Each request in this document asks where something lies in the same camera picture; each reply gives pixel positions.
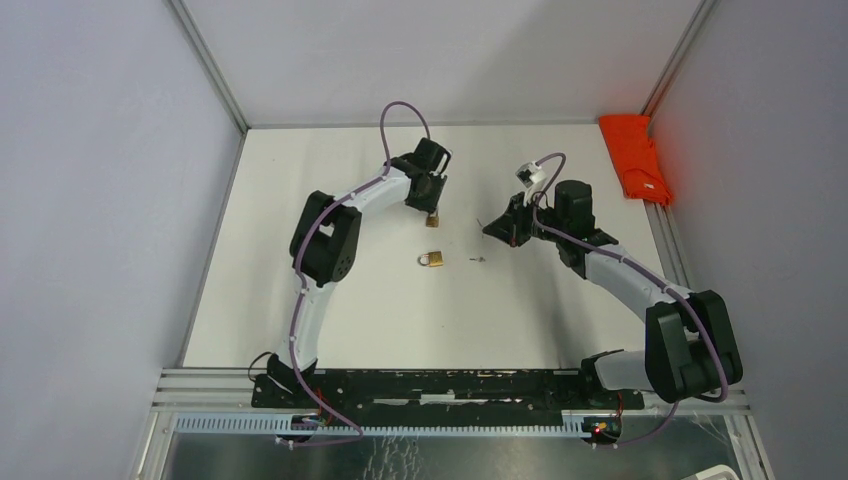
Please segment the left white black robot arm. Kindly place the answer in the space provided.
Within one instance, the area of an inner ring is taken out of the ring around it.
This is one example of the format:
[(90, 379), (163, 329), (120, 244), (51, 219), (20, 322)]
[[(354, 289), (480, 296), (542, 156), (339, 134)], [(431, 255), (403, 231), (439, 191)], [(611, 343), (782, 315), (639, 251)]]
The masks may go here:
[(308, 374), (317, 364), (318, 337), (331, 296), (356, 260), (363, 220), (396, 204), (435, 214), (451, 158), (448, 149), (422, 138), (414, 151), (390, 158), (364, 184), (337, 195), (316, 190), (308, 196), (289, 246), (296, 279), (293, 313), (267, 366), (276, 394), (288, 406), (302, 407), (313, 397)]

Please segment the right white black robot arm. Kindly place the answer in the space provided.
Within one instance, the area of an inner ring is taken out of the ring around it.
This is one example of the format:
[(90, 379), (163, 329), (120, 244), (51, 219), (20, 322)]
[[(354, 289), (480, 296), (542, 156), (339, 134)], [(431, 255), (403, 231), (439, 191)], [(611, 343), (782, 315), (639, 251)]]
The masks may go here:
[(580, 278), (606, 290), (644, 325), (644, 346), (584, 359), (580, 400), (602, 408), (618, 390), (644, 390), (667, 403), (684, 399), (719, 403), (743, 376), (724, 299), (713, 290), (676, 285), (635, 260), (598, 228), (589, 184), (566, 180), (543, 195), (518, 193), (505, 212), (482, 229), (512, 248), (531, 239), (555, 244), (560, 261)]

